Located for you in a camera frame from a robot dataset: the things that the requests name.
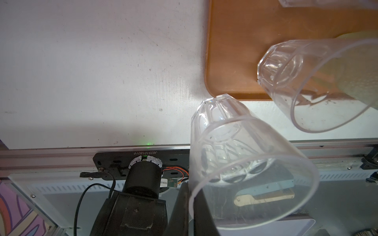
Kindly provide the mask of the pale green glass front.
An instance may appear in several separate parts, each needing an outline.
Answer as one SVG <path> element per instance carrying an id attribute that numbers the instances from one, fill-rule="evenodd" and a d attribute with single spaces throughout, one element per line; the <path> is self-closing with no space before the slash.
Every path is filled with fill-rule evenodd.
<path id="1" fill-rule="evenodd" d="M 319 85 L 371 105 L 378 101 L 378 46 L 359 45 L 330 59 L 314 75 Z"/>

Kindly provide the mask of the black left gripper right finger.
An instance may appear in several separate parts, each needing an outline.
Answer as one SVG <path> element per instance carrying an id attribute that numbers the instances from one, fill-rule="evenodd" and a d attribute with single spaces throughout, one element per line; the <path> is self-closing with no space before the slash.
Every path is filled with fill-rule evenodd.
<path id="1" fill-rule="evenodd" d="M 203 191 L 198 192 L 194 199 L 194 235 L 220 236 Z"/>

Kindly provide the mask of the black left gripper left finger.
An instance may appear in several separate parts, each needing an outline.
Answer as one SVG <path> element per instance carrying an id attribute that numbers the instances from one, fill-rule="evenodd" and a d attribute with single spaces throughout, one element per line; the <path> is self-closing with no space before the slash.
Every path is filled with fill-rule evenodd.
<path id="1" fill-rule="evenodd" d="M 189 185 L 185 182 L 180 187 L 164 236 L 189 235 L 189 197 Z"/>

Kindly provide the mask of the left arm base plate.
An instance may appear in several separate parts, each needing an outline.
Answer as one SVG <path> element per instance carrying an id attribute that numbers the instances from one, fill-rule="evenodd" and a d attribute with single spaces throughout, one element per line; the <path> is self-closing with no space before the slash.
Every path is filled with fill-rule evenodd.
<path id="1" fill-rule="evenodd" d="M 137 149 L 96 153 L 93 162 L 99 171 L 110 173 L 117 182 L 126 180 L 132 165 L 144 159 L 157 163 L 162 169 L 161 188 L 177 188 L 189 179 L 188 148 Z"/>

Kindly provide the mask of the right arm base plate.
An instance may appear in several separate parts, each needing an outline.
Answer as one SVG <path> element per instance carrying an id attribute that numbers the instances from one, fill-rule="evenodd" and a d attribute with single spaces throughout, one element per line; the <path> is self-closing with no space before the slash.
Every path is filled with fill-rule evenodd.
<path id="1" fill-rule="evenodd" d="M 366 179 L 367 183 L 378 183 L 378 147 L 374 147 L 369 154 L 361 159 L 362 170 L 375 170 L 375 172 Z"/>

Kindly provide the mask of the clear glass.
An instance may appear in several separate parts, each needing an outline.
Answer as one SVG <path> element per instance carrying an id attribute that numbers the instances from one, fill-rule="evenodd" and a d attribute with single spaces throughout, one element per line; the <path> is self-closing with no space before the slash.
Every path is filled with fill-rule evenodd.
<path id="1" fill-rule="evenodd" d="M 371 105 L 319 85 L 314 75 L 330 59 L 375 38 L 290 40 L 271 46 L 258 63 L 258 83 L 299 130 L 322 133 L 358 118 Z"/>
<path id="2" fill-rule="evenodd" d="M 189 213 L 208 212 L 218 229 L 280 220 L 315 194 L 315 164 L 243 103 L 223 94 L 192 117 Z"/>
<path id="3" fill-rule="evenodd" d="M 317 7 L 317 8 L 357 8 L 378 9 L 378 1 L 368 0 L 279 0 L 282 7 Z"/>

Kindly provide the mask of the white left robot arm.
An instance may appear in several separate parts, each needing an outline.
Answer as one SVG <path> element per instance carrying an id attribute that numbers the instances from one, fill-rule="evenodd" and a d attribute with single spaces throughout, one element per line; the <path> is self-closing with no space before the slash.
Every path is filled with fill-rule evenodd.
<path id="1" fill-rule="evenodd" d="M 92 236 L 187 236 L 189 185 L 183 182 L 171 216 L 158 198 L 166 168 L 148 161 L 131 166 L 122 191 L 113 182 L 90 234 Z"/>

